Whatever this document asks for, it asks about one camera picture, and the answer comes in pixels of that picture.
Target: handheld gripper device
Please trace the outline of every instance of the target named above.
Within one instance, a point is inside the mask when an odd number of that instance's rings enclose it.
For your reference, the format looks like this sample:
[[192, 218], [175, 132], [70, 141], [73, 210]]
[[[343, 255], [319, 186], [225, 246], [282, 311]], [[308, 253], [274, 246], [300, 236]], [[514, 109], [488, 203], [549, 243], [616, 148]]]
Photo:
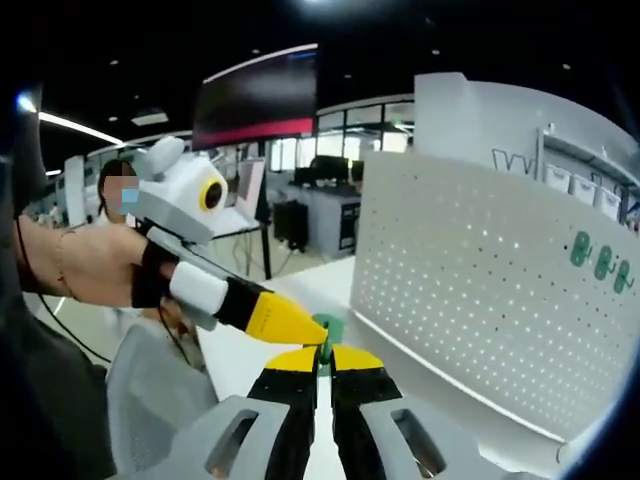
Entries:
[[148, 150], [152, 179], [140, 181], [131, 208], [149, 242], [178, 261], [171, 295], [206, 330], [220, 321], [270, 343], [322, 344], [326, 330], [303, 308], [210, 258], [206, 247], [225, 206], [227, 182], [208, 155], [184, 150], [184, 140], [170, 136]]

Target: green object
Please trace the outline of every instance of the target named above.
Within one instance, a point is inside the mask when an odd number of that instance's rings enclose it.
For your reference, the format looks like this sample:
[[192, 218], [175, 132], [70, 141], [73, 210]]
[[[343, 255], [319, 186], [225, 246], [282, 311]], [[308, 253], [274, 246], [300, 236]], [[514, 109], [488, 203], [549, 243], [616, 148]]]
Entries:
[[596, 269], [593, 274], [598, 280], [604, 280], [608, 274], [615, 272], [616, 264], [611, 265], [613, 260], [613, 250], [609, 245], [605, 245], [600, 249], [600, 255], [598, 255], [598, 261], [596, 262]]
[[592, 250], [593, 247], [591, 246], [589, 234], [587, 232], [578, 232], [573, 242], [573, 249], [571, 250], [571, 263], [575, 267], [581, 267], [591, 256]]
[[616, 293], [622, 293], [624, 287], [631, 288], [635, 283], [635, 278], [629, 282], [629, 275], [631, 273], [631, 264], [628, 260], [620, 262], [620, 268], [618, 269], [618, 275], [615, 282], [613, 282], [613, 291]]
[[324, 343], [324, 345], [322, 345], [320, 355], [320, 368], [318, 370], [319, 376], [326, 377], [331, 373], [329, 360], [331, 359], [331, 350], [333, 349], [333, 345], [342, 342], [342, 334], [344, 333], [344, 320], [324, 313], [314, 315], [313, 320], [329, 331], [327, 341]]

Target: ceiling light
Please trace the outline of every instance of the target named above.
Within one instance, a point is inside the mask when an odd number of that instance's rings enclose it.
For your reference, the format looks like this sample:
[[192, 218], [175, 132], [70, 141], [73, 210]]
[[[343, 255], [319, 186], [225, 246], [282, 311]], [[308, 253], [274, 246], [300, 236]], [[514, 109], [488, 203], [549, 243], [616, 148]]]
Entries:
[[[30, 112], [30, 113], [36, 113], [36, 107], [27, 95], [25, 94], [18, 95], [18, 98], [16, 99], [16, 103], [18, 104], [18, 108], [20, 108], [21, 110]], [[84, 125], [80, 125], [79, 123], [72, 122], [71, 120], [67, 120], [61, 117], [57, 117], [55, 115], [51, 115], [50, 113], [38, 112], [38, 119], [43, 122], [53, 123], [61, 127], [70, 128], [72, 130], [76, 130], [78, 132], [91, 135], [92, 137], [99, 138], [101, 140], [104, 140], [105, 142], [112, 143], [118, 147], [123, 147], [124, 145], [126, 145], [126, 143], [120, 140], [119, 138], [112, 137], [111, 135], [107, 135], [106, 133], [99, 132], [97, 130], [94, 130], [93, 128], [85, 127]]]
[[38, 118], [43, 122], [53, 123], [55, 125], [59, 125], [61, 127], [70, 128], [72, 130], [76, 130], [78, 132], [86, 133], [87, 135], [91, 135], [92, 137], [99, 138], [104, 140], [105, 142], [113, 143], [119, 147], [125, 145], [125, 143], [119, 138], [112, 137], [111, 135], [107, 135], [106, 133], [99, 132], [94, 130], [93, 128], [85, 127], [84, 125], [80, 125], [79, 123], [72, 122], [71, 120], [66, 120], [64, 118], [56, 117], [55, 115], [51, 115], [50, 113], [40, 112], [38, 113]]
[[23, 93], [18, 95], [17, 103], [18, 107], [25, 112], [36, 113], [36, 106], [27, 95]]
[[143, 127], [145, 125], [154, 125], [156, 123], [166, 123], [169, 121], [169, 117], [162, 110], [152, 110], [149, 113], [132, 118], [131, 121], [138, 127]]

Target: gray chair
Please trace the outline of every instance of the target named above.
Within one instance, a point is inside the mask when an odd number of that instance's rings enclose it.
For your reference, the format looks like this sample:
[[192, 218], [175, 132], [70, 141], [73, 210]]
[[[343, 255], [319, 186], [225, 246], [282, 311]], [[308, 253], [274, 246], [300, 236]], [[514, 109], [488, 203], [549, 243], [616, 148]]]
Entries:
[[134, 473], [167, 457], [175, 434], [217, 403], [206, 374], [134, 325], [107, 377], [109, 431], [118, 473]]

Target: white pegboard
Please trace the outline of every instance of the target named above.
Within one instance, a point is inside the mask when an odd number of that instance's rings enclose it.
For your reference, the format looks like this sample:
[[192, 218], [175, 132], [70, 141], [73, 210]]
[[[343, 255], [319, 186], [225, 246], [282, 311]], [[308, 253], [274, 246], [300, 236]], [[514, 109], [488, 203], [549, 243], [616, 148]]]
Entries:
[[[454, 160], [366, 160], [354, 310], [482, 398], [570, 439], [618, 394], [640, 285], [614, 292], [598, 252], [640, 267], [637, 238], [571, 196]], [[579, 231], [593, 253], [570, 262]]]

